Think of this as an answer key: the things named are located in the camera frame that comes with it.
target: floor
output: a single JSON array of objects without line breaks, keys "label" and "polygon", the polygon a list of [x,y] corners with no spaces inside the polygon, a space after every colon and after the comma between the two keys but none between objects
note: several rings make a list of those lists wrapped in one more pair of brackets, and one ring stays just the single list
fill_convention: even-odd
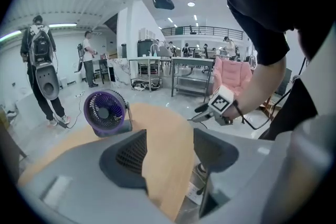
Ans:
[{"label": "floor", "polygon": [[[100,80],[97,80],[96,82],[99,83],[99,87],[97,88],[90,89],[85,82],[82,82],[73,84],[60,91],[59,97],[65,108],[66,114],[71,117],[69,126],[73,126],[72,129],[63,129],[59,125],[48,127],[46,121],[34,130],[27,131],[28,129],[20,118],[20,114],[14,119],[9,132],[19,147],[28,155],[28,158],[21,163],[21,172],[27,165],[29,165],[29,163],[33,163],[41,158],[48,150],[66,138],[69,134],[83,128],[87,124],[84,114],[80,113],[80,110],[82,111],[83,109],[85,98],[94,91],[111,89],[110,82],[105,82],[104,85]],[[186,119],[191,119],[196,115],[194,109],[202,104],[203,97],[181,92],[175,92],[174,96],[171,97],[170,85],[166,85],[166,88],[161,88],[153,92],[149,92],[148,90],[142,92],[135,91],[132,90],[130,86],[129,88],[116,90],[122,94],[124,99],[130,104],[144,102],[152,105],[165,106],[176,113],[179,113]],[[75,97],[75,95],[80,93],[83,93],[81,98]],[[246,118],[254,126],[261,125],[267,119],[261,111],[248,113]],[[242,124],[240,118],[235,119],[233,125],[229,126],[220,126],[213,119],[204,122],[204,124],[211,130],[248,138],[258,138],[258,136],[269,126],[269,124],[266,124],[262,129],[253,131],[247,124]],[[198,188],[203,187],[202,181],[195,173],[192,174],[191,182]],[[185,197],[176,223],[187,224],[195,222],[198,219],[198,209],[198,205]]]}]

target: wooden table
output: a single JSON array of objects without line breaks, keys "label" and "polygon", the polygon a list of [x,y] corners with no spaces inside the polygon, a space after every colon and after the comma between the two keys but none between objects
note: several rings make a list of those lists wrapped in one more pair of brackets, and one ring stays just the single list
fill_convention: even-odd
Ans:
[{"label": "wooden table", "polygon": [[[194,165],[193,128],[181,115],[167,108],[137,103],[131,105],[131,112],[133,130],[147,129],[148,152],[143,161],[142,176],[146,179],[149,198],[174,221],[187,192]],[[66,150],[100,139],[89,125],[70,134],[44,157],[28,166],[18,185],[24,186]]]}]

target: ceiling light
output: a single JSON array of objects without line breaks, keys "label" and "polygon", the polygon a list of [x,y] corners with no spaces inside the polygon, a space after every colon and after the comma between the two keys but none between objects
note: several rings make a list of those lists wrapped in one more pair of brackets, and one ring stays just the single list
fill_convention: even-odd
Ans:
[{"label": "ceiling light", "polygon": [[21,31],[20,31],[20,30],[15,31],[15,32],[12,32],[12,33],[10,33],[10,34],[8,34],[8,35],[6,35],[6,36],[3,36],[2,38],[0,38],[0,42],[6,40],[7,38],[14,37],[14,36],[16,36],[16,35],[18,35],[18,34],[21,34]]},{"label": "ceiling light", "polygon": [[50,28],[53,27],[73,27],[77,26],[77,24],[54,24],[54,25],[49,25]]}]

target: railing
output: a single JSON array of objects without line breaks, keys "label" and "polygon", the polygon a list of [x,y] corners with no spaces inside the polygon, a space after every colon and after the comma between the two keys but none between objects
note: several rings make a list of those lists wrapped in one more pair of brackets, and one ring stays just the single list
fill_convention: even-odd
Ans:
[{"label": "railing", "polygon": [[236,39],[243,39],[243,31],[221,28],[221,27],[212,27],[212,26],[180,26],[180,27],[171,27],[164,28],[161,30],[164,36],[175,36],[175,35],[210,35],[210,36],[220,36],[220,37],[229,37]]}]

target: purple fan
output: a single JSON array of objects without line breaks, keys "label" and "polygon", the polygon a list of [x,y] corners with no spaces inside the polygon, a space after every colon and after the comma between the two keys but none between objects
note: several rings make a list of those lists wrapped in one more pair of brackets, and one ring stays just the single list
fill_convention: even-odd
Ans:
[{"label": "purple fan", "polygon": [[84,103],[84,115],[99,137],[110,136],[129,130],[125,129],[124,119],[126,109],[129,109],[123,97],[115,91],[103,90],[88,96]]}]

